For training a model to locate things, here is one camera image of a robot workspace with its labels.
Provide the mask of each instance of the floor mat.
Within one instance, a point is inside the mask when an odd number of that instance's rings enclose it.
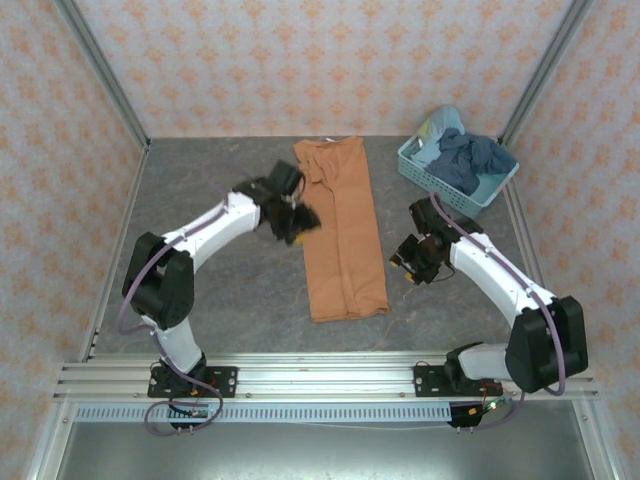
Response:
[[[149,335],[118,334],[115,318],[133,245],[146,231],[162,234],[193,220],[220,200],[211,179],[231,187],[244,179],[236,168],[266,174],[282,158],[297,162],[299,137],[154,140],[117,266],[96,352],[156,353]],[[405,137],[365,137],[380,242],[388,258],[415,233],[408,207],[426,192],[398,174],[397,150]],[[523,268],[503,195],[476,219],[495,245]],[[207,353],[450,350],[483,340],[508,339],[498,309],[463,274],[414,286],[385,262],[391,312],[364,320],[311,321],[301,247],[272,239],[268,227],[236,239],[196,275],[190,322]],[[133,312],[127,324],[138,322]]]

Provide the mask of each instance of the aluminum frame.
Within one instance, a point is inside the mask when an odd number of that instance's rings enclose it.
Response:
[[[104,316],[111,281],[146,164],[149,140],[75,1],[55,0],[55,3],[77,35],[85,54],[123,115],[131,134],[145,146],[145,151],[131,188],[128,207],[123,215],[105,289],[93,316],[93,328],[85,338],[79,362],[63,366],[48,419],[29,469],[28,478],[31,480],[57,477],[79,405],[92,401],[148,402],[149,399],[146,397],[148,369],[149,365],[157,360],[153,355],[93,356],[92,353],[95,333],[99,331]],[[569,8],[508,122],[502,136],[507,146],[516,138],[525,123],[555,65],[592,3],[593,0],[575,0]],[[525,261],[525,271],[534,281],[544,285],[517,189],[513,183],[507,185],[505,196]],[[240,367],[241,373],[234,403],[320,401],[324,403],[364,402],[375,405],[381,402],[416,402],[412,367],[417,361],[427,361],[434,365],[442,364],[444,355],[445,352],[237,354],[212,355],[209,356],[209,362]],[[506,384],[505,388],[515,390],[515,386],[510,384]],[[613,448],[608,427],[608,413],[600,399],[598,386],[588,372],[568,379],[567,394],[562,398],[538,392],[528,396],[527,401],[551,399],[572,402],[595,478],[624,479],[620,458]],[[464,399],[440,397],[428,401],[451,400]]]
[[[141,147],[146,147],[150,142],[149,137],[75,0],[53,1],[78,40],[85,57],[102,82],[116,110],[122,116],[129,133]]]
[[[75,423],[143,423],[153,406],[151,400],[141,402],[80,403]],[[202,405],[196,410],[203,422],[217,411],[216,403]],[[216,423],[437,423],[451,421],[448,402],[413,403],[225,403]],[[149,414],[155,422],[191,423],[193,418],[175,412],[167,406],[155,407]]]
[[[574,0],[569,6],[560,27],[555,33],[549,47],[545,51],[527,88],[518,101],[516,108],[507,122],[504,133],[500,137],[502,143],[509,147],[515,141],[525,125],[529,114],[533,111],[544,88],[547,86],[556,65],[571,43],[574,34],[582,25],[582,20],[593,5],[594,0]]]

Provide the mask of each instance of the blue cloth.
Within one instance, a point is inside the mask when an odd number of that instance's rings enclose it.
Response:
[[[456,128],[447,128],[442,134],[440,151],[425,171],[467,196],[480,185],[478,175],[509,173],[517,163],[513,155],[489,137],[462,134]]]
[[[424,168],[440,156],[438,142],[447,128],[457,128],[464,133],[464,125],[460,121],[460,113],[451,105],[444,105],[429,115],[429,118],[418,129],[418,137],[422,147],[412,155],[411,160]]]

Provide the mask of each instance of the laundry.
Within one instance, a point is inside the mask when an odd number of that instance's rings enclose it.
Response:
[[[389,312],[384,258],[363,139],[294,146],[306,177],[302,200],[322,221],[304,238],[315,322]]]
[[[425,171],[445,181],[465,195],[476,191],[483,173],[509,173],[517,161],[489,137],[460,133],[448,128],[440,139],[440,156]]]
[[[426,167],[440,156],[439,142],[447,128],[457,128],[465,133],[460,113],[451,105],[444,105],[429,115],[416,134],[422,144],[411,160],[420,167]]]

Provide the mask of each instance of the gray metal panel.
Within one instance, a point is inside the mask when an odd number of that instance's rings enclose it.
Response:
[[[113,70],[107,62],[107,58],[100,49],[96,38],[91,33],[89,24],[87,23],[84,15],[78,8],[78,5],[74,0],[54,0],[62,16],[69,24],[69,28],[75,34],[82,50],[87,57],[87,60],[93,66],[93,69],[98,75],[98,78],[102,82],[107,91],[109,97],[113,100],[116,109],[122,115],[127,128],[131,132],[133,138],[140,144],[140,146],[146,146],[149,138],[133,110],[131,103],[127,99],[127,96],[118,82]]]
[[[569,402],[527,403],[506,425],[219,424],[180,438],[141,425],[76,424],[61,480],[593,478]]]
[[[501,137],[504,145],[509,146],[515,140],[592,4],[593,0],[574,0],[567,10],[560,28],[558,28],[507,123],[507,127]]]

